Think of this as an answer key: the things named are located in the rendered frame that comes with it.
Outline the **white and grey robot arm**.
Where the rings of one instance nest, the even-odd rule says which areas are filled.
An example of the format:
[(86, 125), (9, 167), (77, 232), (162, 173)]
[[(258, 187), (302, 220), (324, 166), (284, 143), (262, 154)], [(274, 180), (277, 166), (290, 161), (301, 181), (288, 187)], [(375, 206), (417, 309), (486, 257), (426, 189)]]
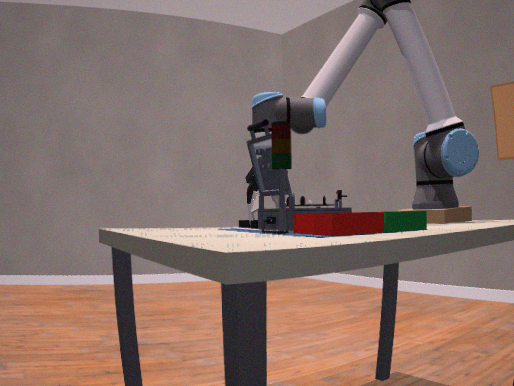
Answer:
[(364, 0), (357, 13), (304, 95), (290, 98), (279, 92), (257, 94), (252, 101), (252, 124), (268, 120), (270, 134), (275, 121), (290, 122), (291, 130), (297, 134), (325, 127), (327, 105), (376, 30), (388, 21), (428, 124), (425, 132), (414, 137), (416, 193), (412, 209), (459, 207), (453, 177), (464, 176), (475, 168), (479, 148), (474, 136), (455, 115), (411, 1)]

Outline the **red bin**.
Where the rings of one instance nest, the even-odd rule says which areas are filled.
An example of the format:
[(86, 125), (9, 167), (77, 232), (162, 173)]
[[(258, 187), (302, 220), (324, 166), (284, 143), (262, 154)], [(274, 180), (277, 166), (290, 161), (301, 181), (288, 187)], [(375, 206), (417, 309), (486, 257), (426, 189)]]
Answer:
[(384, 212), (294, 214), (294, 234), (340, 236), (384, 232)]

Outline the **green bin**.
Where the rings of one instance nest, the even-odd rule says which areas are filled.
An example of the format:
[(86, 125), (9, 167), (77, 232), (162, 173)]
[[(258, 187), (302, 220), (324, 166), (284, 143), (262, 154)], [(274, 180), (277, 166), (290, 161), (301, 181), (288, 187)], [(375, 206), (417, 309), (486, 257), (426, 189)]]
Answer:
[(427, 229), (427, 211), (384, 212), (384, 232)]

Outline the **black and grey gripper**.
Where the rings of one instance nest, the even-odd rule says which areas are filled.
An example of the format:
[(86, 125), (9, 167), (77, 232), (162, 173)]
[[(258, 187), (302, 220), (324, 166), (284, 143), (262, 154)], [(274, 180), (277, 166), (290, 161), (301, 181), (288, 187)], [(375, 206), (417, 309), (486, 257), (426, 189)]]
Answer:
[[(247, 188), (247, 204), (248, 204), (248, 215), (249, 223), (253, 221), (254, 213), (259, 209), (259, 191), (255, 178), (255, 174), (252, 176), (251, 182)], [(276, 205), (276, 209), (279, 208), (279, 195), (271, 196), (272, 200)]]

